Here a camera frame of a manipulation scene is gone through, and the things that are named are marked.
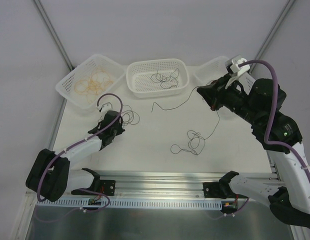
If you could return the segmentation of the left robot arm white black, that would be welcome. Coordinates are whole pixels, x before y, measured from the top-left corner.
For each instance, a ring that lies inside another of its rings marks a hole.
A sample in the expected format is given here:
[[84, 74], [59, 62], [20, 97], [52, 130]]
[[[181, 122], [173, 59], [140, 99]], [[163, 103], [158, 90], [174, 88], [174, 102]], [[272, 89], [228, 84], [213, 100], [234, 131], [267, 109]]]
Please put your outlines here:
[[28, 174], [25, 185], [36, 192], [37, 200], [55, 202], [65, 192], [72, 166], [91, 154], [110, 145], [123, 129], [119, 112], [109, 110], [96, 127], [88, 131], [87, 137], [73, 143], [59, 153], [42, 149]]

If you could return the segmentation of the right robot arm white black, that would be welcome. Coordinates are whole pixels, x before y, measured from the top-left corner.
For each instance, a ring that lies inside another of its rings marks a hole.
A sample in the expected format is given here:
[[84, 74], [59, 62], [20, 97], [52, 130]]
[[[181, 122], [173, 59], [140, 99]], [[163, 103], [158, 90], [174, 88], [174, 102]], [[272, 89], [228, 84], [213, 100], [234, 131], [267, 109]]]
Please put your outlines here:
[[297, 123], [281, 113], [286, 93], [273, 79], [257, 79], [249, 92], [225, 75], [197, 93], [212, 111], [227, 108], [250, 124], [252, 134], [280, 172], [284, 186], [272, 186], [229, 171], [219, 181], [204, 183], [207, 196], [245, 196], [267, 206], [282, 223], [310, 229], [310, 167]]

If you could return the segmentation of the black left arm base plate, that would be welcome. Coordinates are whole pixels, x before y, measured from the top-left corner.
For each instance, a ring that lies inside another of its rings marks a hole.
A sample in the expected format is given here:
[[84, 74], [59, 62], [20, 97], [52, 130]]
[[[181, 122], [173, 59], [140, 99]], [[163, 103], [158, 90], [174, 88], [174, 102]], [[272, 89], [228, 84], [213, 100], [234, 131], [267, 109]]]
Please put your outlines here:
[[71, 191], [72, 195], [97, 195], [97, 193], [102, 193], [106, 196], [114, 196], [116, 189], [115, 180], [93, 180], [92, 184], [88, 188], [74, 189]]

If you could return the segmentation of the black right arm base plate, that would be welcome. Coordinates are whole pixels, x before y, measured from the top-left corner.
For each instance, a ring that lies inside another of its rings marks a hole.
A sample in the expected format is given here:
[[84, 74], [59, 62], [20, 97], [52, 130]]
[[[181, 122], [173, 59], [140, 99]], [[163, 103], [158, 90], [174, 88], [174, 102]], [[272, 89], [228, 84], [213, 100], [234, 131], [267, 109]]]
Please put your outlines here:
[[220, 182], [203, 182], [202, 183], [203, 194], [205, 198], [219, 198], [227, 199], [239, 197], [240, 199], [246, 199], [247, 196], [234, 193], [231, 188], [224, 183]]

